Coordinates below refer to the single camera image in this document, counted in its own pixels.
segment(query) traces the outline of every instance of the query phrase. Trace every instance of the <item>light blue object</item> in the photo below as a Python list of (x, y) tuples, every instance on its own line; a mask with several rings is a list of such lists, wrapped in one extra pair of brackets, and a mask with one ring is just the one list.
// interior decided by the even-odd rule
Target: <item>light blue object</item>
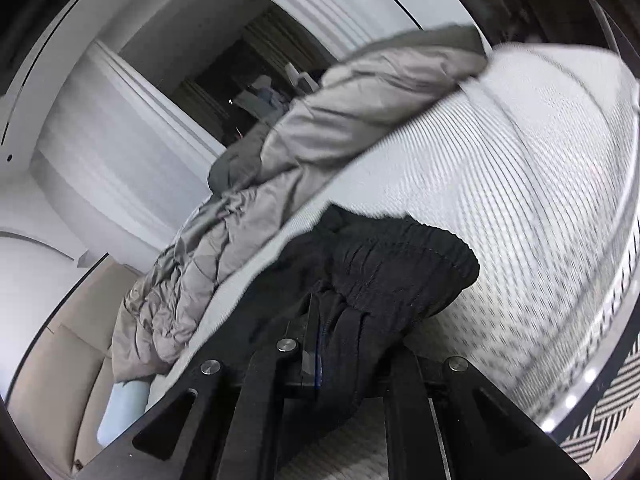
[(151, 383), (129, 381), (116, 383), (111, 389), (107, 409), (96, 435), (98, 444), (107, 447), (145, 413)]

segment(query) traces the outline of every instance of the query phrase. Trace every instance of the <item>screw head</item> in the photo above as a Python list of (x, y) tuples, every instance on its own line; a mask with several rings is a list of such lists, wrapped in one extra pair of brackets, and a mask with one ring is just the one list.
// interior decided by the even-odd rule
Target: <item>screw head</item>
[(215, 359), (209, 359), (200, 365), (200, 371), (205, 375), (217, 374), (220, 368), (222, 368), (222, 366)]
[(289, 339), (286, 337), (276, 343), (276, 348), (281, 352), (291, 352), (296, 349), (297, 344), (298, 343), (295, 339)]
[(469, 361), (459, 356), (450, 357), (447, 363), (454, 372), (465, 372), (469, 368)]

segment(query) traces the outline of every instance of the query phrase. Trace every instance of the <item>black garment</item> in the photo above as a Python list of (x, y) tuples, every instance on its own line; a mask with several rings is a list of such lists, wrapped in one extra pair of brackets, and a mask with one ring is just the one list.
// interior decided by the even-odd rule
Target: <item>black garment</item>
[[(286, 442), (297, 448), (352, 415), (385, 351), (453, 301), (479, 268), (452, 233), (411, 217), (371, 219), (331, 205), (254, 279), (200, 352), (244, 370), (256, 349), (275, 343), (287, 321), (316, 302), (318, 400), (284, 420)], [(290, 455), (294, 448), (286, 447)]]

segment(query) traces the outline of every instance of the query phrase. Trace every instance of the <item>beige sofa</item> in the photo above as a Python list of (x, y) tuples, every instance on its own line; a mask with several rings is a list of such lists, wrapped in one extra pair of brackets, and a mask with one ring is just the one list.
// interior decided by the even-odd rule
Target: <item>beige sofa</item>
[(137, 275), (106, 257), (47, 324), (18, 372), (8, 411), (54, 478), (100, 450), (96, 432), (113, 386), (111, 335)]

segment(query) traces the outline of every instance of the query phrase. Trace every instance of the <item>sheer curtain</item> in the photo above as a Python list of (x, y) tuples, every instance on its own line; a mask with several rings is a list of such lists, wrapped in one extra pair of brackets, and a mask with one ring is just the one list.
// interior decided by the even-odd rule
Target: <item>sheer curtain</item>
[[(75, 202), (62, 187), (71, 188), (78, 194), (78, 211), (89, 205), (108, 220), (110, 238), (123, 231), (122, 239), (113, 242), (117, 250), (106, 249), (121, 263), (140, 268), (146, 264), (132, 252), (145, 246), (147, 253), (157, 255), (171, 243), (191, 211), (208, 197), (207, 173), (225, 148), (96, 41), (62, 87), (36, 150), (34, 160), (46, 162), (36, 179), (46, 180), (42, 172), (52, 170), (60, 177), (58, 188), (52, 184), (57, 175), (43, 186), (52, 206), (73, 216), (69, 209)], [(104, 229), (85, 226), (82, 231), (77, 235), (89, 247), (104, 246), (99, 240)], [(132, 237), (140, 243), (131, 243)]]

